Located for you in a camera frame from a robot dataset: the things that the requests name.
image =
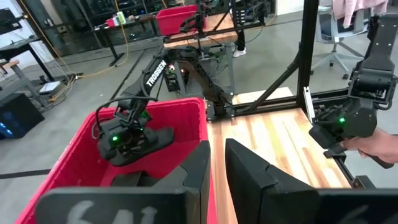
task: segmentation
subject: robotic arm link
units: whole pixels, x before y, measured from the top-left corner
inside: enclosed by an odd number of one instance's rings
[[[96,125],[98,127],[98,149],[101,157],[114,166],[128,165],[150,153],[161,150],[174,141],[172,128],[153,130],[146,127],[152,119],[146,111],[150,92],[162,78],[167,69],[175,62],[189,71],[190,76],[197,80],[203,88],[204,97],[213,103],[215,116],[228,115],[227,104],[230,104],[229,95],[215,85],[198,63],[198,51],[193,47],[186,49],[160,48],[141,77],[128,86],[120,98],[116,98],[100,106],[96,111]],[[101,108],[112,102],[118,102],[113,119],[100,122],[98,113]]]
[[[367,138],[377,126],[377,110],[392,106],[397,77],[391,62],[391,52],[397,35],[397,14],[374,16],[369,21],[371,41],[364,60],[354,68],[348,87],[348,101],[342,105],[323,108],[315,117],[310,135],[324,149],[339,154],[346,149],[336,147],[344,139]],[[387,164],[370,156],[383,168]]]

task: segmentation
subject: red storage bin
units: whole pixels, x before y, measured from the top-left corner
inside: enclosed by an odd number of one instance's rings
[[[151,103],[147,110],[154,118],[148,127],[159,129],[165,126],[174,128],[175,141],[171,146],[150,154],[128,166],[114,167],[100,158],[96,140],[91,137],[91,127],[95,114],[90,114],[72,141],[54,165],[46,180],[34,194],[16,224],[36,224],[34,208],[40,196],[50,189],[68,186],[110,186],[115,175],[146,171],[149,175],[161,178],[178,166],[199,144],[207,140],[205,103],[199,98]],[[114,108],[100,111],[99,118],[112,118]],[[157,161],[156,167],[147,161]],[[210,175],[210,193],[207,220],[217,224],[213,180]]]
[[[156,20],[157,24],[159,25],[160,33],[162,35],[172,35],[180,33],[181,24],[186,19],[192,17],[196,13],[197,9],[197,5],[190,5],[160,10],[156,15]]]

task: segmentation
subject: pink cloth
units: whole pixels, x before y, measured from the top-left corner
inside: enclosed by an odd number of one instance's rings
[[[385,13],[387,4],[388,0],[333,0],[332,8],[335,18],[345,17],[343,26],[348,27],[355,11],[373,7],[375,13]]]

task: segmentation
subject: computer monitor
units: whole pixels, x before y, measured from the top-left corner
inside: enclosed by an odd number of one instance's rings
[[[9,8],[0,9],[0,35],[22,28]]]

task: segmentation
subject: black box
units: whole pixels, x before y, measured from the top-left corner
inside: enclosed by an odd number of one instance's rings
[[[6,138],[22,138],[43,120],[23,93],[11,94],[0,101],[0,134]]]

